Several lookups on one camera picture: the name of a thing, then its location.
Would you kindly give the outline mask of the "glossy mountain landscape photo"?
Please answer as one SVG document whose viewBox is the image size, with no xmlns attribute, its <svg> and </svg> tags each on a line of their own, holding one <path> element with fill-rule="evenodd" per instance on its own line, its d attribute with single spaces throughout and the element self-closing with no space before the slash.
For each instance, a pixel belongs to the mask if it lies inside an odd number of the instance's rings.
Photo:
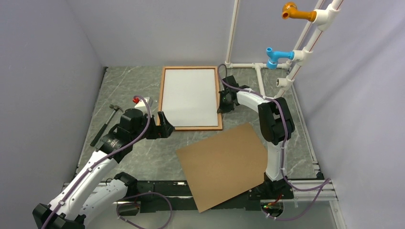
<svg viewBox="0 0 405 229">
<path fill-rule="evenodd" d="M 160 110 L 177 128 L 218 128 L 215 68 L 164 68 Z"/>
</svg>

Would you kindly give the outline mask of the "brown backing board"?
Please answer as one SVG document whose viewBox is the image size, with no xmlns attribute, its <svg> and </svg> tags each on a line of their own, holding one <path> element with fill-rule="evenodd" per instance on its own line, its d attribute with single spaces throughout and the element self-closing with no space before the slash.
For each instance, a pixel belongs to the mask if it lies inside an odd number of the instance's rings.
<svg viewBox="0 0 405 229">
<path fill-rule="evenodd" d="M 267 149 L 250 123 L 176 151 L 200 213 L 264 182 Z"/>
</svg>

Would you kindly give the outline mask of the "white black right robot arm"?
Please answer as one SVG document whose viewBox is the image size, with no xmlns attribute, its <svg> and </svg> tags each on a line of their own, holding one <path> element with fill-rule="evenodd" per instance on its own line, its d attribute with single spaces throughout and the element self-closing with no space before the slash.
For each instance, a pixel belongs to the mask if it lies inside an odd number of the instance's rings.
<svg viewBox="0 0 405 229">
<path fill-rule="evenodd" d="M 220 114 L 243 105 L 257 112 L 260 132 L 267 143 L 265 180 L 254 191 L 262 199 L 292 199 L 292 187 L 286 181 L 286 152 L 295 124 L 284 98 L 271 98 L 255 92 L 247 85 L 239 85 L 234 76 L 220 79 L 223 90 L 219 92 Z"/>
</svg>

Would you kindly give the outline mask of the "orange pipe elbow fitting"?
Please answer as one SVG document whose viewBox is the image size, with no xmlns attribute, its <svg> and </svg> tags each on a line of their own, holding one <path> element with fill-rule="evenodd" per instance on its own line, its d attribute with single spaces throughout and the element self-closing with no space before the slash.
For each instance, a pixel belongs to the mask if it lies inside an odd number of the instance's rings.
<svg viewBox="0 0 405 229">
<path fill-rule="evenodd" d="M 316 11 L 301 11 L 298 10 L 296 4 L 294 2 L 287 2 L 282 8 L 282 19 L 303 19 L 310 22 L 315 21 L 317 16 Z"/>
</svg>

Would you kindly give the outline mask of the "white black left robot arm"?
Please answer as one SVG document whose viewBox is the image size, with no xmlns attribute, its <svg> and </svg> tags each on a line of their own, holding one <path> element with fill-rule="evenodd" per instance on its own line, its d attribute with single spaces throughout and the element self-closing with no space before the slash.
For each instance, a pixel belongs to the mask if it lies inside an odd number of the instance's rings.
<svg viewBox="0 0 405 229">
<path fill-rule="evenodd" d="M 163 112 L 160 124 L 148 109 L 127 109 L 118 124 L 97 143 L 90 159 L 73 181 L 49 204 L 38 204 L 33 218 L 40 229 L 85 229 L 113 202 L 132 200 L 138 191 L 137 179 L 121 172 L 98 192 L 94 190 L 142 139 L 168 138 L 175 130 Z"/>
</svg>

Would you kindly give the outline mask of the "blue pipe elbow fitting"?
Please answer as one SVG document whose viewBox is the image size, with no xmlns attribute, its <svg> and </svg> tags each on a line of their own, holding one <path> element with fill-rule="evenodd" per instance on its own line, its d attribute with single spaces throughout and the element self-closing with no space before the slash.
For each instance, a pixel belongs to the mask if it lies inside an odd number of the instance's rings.
<svg viewBox="0 0 405 229">
<path fill-rule="evenodd" d="M 293 51 L 289 52 L 274 51 L 271 47 L 268 47 L 266 49 L 266 54 L 268 56 L 268 61 L 266 63 L 268 69 L 276 69 L 279 59 L 287 58 L 289 60 L 293 60 L 295 56 Z"/>
</svg>

